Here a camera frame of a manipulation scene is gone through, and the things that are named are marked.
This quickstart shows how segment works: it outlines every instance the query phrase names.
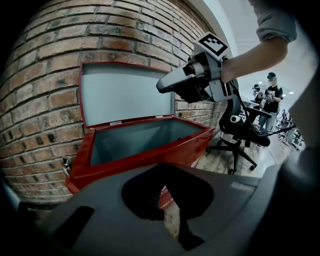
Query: red cooler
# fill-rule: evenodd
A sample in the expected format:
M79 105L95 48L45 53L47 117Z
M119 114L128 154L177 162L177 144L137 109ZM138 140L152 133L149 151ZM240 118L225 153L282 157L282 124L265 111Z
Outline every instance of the red cooler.
M156 88L165 74L121 62L81 65L79 101L87 133L66 178L72 194L142 166L191 166L204 154L215 128L174 117L175 94Z

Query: person's arm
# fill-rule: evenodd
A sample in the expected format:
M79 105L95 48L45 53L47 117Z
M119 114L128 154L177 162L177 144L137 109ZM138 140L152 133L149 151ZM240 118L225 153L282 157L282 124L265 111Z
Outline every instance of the person's arm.
M274 100L276 101L276 102L280 102L284 97L282 96L282 94L283 94L283 91L282 91L282 88L280 88L279 89L279 94L278 94L278 96L279 97L274 97Z
M265 89L265 93L264 93L264 95L263 95L263 99L266 99L267 98L267 91L268 91L268 88L267 89Z
M273 67L285 59L288 44L297 38L294 17L265 0L249 0L259 25L259 45L222 63L221 79L230 80Z
M266 70L282 62L288 53L285 40L275 37L253 49L222 63L221 79L227 83L233 79Z

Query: cooler lid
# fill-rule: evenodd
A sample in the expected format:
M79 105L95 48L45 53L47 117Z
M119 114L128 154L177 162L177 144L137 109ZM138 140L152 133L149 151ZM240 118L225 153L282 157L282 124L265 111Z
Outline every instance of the cooler lid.
M175 112L175 94L162 94L156 87L166 71L98 61L82 63L80 72L79 101L87 128Z

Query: brick wall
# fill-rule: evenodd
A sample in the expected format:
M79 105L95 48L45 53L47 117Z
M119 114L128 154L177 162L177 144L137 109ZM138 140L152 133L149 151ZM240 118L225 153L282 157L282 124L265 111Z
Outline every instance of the brick wall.
M181 0L52 0L26 25L1 76L0 164L22 201L61 202L62 157L85 131L78 99L82 61L119 61L163 70L185 63L208 31ZM176 115L216 126L225 106L187 104Z

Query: person wearing black t-shirt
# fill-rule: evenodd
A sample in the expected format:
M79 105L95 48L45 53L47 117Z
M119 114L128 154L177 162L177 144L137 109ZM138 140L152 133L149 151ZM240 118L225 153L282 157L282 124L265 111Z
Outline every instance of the person wearing black t-shirt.
M283 99L282 88L278 86L276 74L270 72L267 78L270 86L265 90L263 98L266 100L266 102L262 110L269 113L271 115L271 118L260 115L259 125L261 132L270 132L272 130L273 125L275 125L276 123L279 102Z

